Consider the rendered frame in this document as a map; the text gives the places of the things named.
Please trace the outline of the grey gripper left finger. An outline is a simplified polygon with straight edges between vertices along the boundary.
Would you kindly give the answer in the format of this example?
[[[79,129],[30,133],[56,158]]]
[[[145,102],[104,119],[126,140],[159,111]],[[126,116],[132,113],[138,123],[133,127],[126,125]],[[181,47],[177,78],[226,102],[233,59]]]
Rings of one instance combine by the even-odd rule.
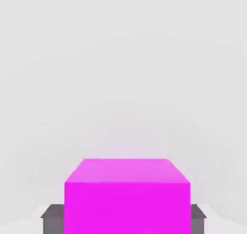
[[[16,223],[11,234],[64,234],[64,205],[38,207],[27,219]]]

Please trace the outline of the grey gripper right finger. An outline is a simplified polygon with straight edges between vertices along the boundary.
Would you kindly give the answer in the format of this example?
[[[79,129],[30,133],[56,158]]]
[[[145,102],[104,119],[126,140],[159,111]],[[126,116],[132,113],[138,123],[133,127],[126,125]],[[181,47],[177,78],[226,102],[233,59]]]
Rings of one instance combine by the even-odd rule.
[[[234,226],[228,220],[220,218],[208,205],[199,205],[199,212],[192,218],[191,234],[234,234]]]

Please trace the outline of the small magenta cube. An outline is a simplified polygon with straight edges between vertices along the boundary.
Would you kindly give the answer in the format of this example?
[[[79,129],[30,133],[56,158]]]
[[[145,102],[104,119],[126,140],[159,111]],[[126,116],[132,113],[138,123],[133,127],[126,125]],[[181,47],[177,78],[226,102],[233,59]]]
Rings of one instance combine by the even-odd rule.
[[[191,185],[167,159],[84,159],[65,181],[64,234],[191,234]]]

